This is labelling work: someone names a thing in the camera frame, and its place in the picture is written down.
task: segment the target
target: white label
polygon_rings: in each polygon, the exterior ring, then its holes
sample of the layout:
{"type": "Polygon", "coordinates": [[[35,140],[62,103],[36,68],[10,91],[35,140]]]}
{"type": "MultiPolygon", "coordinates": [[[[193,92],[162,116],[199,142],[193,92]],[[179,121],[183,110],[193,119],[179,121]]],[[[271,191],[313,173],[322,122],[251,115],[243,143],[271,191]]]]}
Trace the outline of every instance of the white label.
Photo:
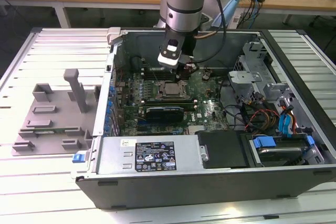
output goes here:
{"type": "Polygon", "coordinates": [[[120,147],[135,146],[136,139],[123,139],[120,141],[120,147]]]}

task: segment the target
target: wire bundle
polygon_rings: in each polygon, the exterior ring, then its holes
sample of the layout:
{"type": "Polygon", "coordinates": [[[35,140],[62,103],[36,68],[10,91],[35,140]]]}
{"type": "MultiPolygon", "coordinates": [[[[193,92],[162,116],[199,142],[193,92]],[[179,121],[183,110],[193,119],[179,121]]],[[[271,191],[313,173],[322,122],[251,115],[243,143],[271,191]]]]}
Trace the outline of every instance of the wire bundle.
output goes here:
{"type": "MultiPolygon", "coordinates": [[[[257,110],[253,116],[251,117],[251,119],[249,120],[249,123],[252,123],[252,120],[258,115],[258,114],[262,114],[265,116],[265,121],[263,123],[263,125],[259,128],[256,129],[256,127],[254,127],[254,130],[252,131],[253,135],[257,135],[260,133],[264,133],[265,131],[267,131],[268,129],[272,128],[276,122],[277,122],[277,118],[279,117],[279,114],[274,111],[274,110],[269,110],[269,109],[260,109],[257,110]]],[[[248,130],[248,128],[251,127],[250,124],[247,124],[245,126],[245,130],[248,130]]]]}
{"type": "Polygon", "coordinates": [[[258,2],[258,0],[251,0],[250,6],[248,10],[243,15],[242,19],[238,23],[237,27],[242,25],[246,21],[252,20],[252,22],[249,24],[248,29],[250,29],[256,20],[256,18],[259,16],[260,9],[263,7],[263,3],[258,2]]]}

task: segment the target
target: black plastic cover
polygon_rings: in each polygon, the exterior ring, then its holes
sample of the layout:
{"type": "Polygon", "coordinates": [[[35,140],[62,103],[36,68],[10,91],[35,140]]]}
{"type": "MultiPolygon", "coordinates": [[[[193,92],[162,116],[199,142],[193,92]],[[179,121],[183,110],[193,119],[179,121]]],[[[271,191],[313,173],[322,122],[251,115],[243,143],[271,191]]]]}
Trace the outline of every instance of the black plastic cover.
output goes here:
{"type": "Polygon", "coordinates": [[[242,131],[200,131],[198,141],[206,146],[209,160],[203,162],[203,167],[211,168],[246,168],[251,167],[240,138],[242,131]]]}

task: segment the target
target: blue latch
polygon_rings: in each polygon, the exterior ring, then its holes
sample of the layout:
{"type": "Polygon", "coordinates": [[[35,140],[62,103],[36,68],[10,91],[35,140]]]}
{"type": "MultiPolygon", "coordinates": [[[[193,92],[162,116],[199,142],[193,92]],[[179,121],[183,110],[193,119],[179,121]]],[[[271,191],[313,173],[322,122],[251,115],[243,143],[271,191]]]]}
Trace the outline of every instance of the blue latch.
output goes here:
{"type": "Polygon", "coordinates": [[[253,142],[254,142],[254,146],[256,148],[277,146],[273,137],[271,137],[271,136],[259,136],[255,139],[253,139],[253,142]]]}
{"type": "Polygon", "coordinates": [[[314,139],[312,138],[312,136],[307,136],[307,142],[310,146],[315,144],[314,139]]]}
{"type": "Polygon", "coordinates": [[[73,163],[85,163],[85,154],[75,154],[72,157],[73,163]]]}
{"type": "Polygon", "coordinates": [[[286,137],[292,137],[292,135],[289,133],[289,125],[290,125],[291,118],[287,114],[282,114],[279,119],[279,131],[286,135],[286,137]]]}

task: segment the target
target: gray plastic post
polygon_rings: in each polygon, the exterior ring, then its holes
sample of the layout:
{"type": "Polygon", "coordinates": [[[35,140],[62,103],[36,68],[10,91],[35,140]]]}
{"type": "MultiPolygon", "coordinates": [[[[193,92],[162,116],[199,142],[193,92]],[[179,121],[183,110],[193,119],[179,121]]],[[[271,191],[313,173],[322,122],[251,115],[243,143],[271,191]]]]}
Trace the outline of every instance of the gray plastic post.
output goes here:
{"type": "Polygon", "coordinates": [[[33,89],[33,96],[37,102],[50,102],[47,94],[52,94],[50,85],[47,83],[38,83],[33,89]]]}
{"type": "Polygon", "coordinates": [[[69,82],[72,92],[76,98],[79,110],[81,113],[87,111],[87,105],[85,102],[85,92],[83,86],[78,82],[78,69],[66,69],[64,72],[64,79],[69,82]]]}

